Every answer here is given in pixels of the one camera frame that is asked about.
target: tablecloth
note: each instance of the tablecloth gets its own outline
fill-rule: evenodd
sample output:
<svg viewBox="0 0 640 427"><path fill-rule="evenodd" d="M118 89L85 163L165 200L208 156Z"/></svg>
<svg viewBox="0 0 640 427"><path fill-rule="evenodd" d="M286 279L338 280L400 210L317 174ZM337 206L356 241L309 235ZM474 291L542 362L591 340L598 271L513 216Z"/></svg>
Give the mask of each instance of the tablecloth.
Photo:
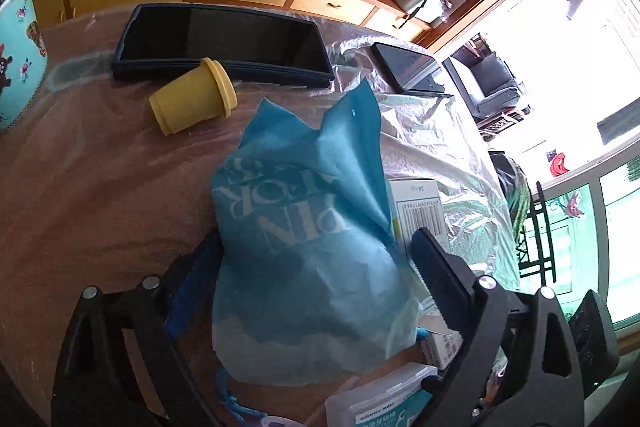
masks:
<svg viewBox="0 0 640 427"><path fill-rule="evenodd" d="M447 92L455 93L448 99L391 94L368 50L376 41L418 46L314 18L336 74L332 87L240 83L231 117L167 137L147 100L158 84L117 82L100 66L108 64L131 11L91 14L45 31L50 75L31 107L0 136L0 359L46 421L60 345L82 289L133 288L196 247L215 225L209 177L237 147L263 97L318 126L342 92L369 82L383 116L385 173L437 180L452 253L493 273L506 288L517 287L508 208L453 83L447 81ZM79 57L88 57L89 67L69 73L79 71ZM56 68L63 64L65 70ZM201 322L201 334L182 347L215 402L210 323L206 317ZM415 348L407 350L378 373L417 357ZM341 385L286 393L230 386L249 407L313 425L324 399Z"/></svg>

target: teal mug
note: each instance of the teal mug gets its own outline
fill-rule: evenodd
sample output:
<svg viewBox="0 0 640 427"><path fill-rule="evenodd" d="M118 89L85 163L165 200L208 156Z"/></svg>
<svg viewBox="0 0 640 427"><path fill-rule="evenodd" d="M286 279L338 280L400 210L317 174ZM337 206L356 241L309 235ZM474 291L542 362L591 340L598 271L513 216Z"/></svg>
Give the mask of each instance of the teal mug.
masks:
<svg viewBox="0 0 640 427"><path fill-rule="evenodd" d="M0 4L0 132L28 107L47 70L33 0Z"/></svg>

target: barcode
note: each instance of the barcode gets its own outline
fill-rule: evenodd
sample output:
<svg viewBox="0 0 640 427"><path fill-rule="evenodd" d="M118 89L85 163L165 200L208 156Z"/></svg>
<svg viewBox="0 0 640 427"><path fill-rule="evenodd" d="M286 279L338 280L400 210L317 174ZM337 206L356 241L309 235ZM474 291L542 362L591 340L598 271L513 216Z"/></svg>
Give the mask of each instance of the barcode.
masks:
<svg viewBox="0 0 640 427"><path fill-rule="evenodd" d="M413 233L427 227L433 235L442 235L442 223L438 219L437 201L414 201L402 205L402 223L404 229L411 237Z"/></svg>

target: cardboard box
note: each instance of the cardboard box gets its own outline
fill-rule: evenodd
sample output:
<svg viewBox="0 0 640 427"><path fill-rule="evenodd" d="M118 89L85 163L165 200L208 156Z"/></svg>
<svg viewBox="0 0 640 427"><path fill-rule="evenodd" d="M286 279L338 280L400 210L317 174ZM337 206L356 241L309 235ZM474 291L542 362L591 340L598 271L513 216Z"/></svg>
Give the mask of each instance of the cardboard box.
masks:
<svg viewBox="0 0 640 427"><path fill-rule="evenodd" d="M440 243L445 252L450 253L449 233L444 219L438 182L435 180L389 180L394 199L394 232L396 239L404 246L411 243L414 232L426 227Z"/></svg>

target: gray sofa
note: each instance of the gray sofa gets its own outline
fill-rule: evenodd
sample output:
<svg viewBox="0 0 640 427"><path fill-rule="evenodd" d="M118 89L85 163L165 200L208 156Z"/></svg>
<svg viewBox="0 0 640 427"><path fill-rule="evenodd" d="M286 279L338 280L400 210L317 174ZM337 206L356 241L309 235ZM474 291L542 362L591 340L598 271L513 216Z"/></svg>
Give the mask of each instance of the gray sofa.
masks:
<svg viewBox="0 0 640 427"><path fill-rule="evenodd" d="M528 105L509 67L495 52L471 68L453 57L444 60L442 65L478 121L500 114L507 108L522 110Z"/></svg>

